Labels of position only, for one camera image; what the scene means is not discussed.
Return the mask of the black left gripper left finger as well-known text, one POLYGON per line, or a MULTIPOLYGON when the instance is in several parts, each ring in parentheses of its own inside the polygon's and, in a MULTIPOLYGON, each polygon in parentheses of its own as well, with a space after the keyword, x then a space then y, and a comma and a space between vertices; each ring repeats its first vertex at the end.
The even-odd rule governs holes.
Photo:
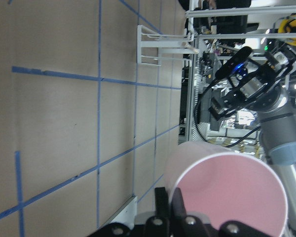
POLYGON ((155 195, 155 214, 163 218, 170 218, 169 198, 165 187, 154 189, 155 195))

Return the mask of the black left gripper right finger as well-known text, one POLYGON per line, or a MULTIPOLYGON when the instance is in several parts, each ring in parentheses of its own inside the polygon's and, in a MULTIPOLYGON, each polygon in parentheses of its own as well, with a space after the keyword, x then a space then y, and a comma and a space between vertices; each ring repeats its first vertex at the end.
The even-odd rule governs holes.
POLYGON ((180 188, 175 188, 172 196, 172 217, 173 219, 182 219, 187 215, 183 195, 180 188))

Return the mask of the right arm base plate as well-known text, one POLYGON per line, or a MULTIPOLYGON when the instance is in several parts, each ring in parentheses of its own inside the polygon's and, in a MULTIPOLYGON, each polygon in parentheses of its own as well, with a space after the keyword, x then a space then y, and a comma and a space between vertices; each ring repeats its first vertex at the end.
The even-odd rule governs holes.
POLYGON ((138 198, 137 196, 132 196, 102 225, 102 227, 117 222, 133 229, 137 214, 138 198))

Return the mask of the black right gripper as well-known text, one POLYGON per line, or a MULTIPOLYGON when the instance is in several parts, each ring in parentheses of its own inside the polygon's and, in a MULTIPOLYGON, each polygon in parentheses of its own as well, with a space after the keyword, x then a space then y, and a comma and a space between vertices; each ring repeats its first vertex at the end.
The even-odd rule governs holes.
MULTIPOLYGON (((235 111, 247 108, 257 111, 266 95, 271 94, 280 77, 296 71, 296 52, 293 49, 279 49, 272 53, 266 51, 266 62, 262 65, 251 59, 232 75, 222 79, 229 80, 230 91, 223 97, 213 97, 209 112, 216 119, 230 117, 235 111)), ((214 80, 211 86, 222 80, 214 80)))

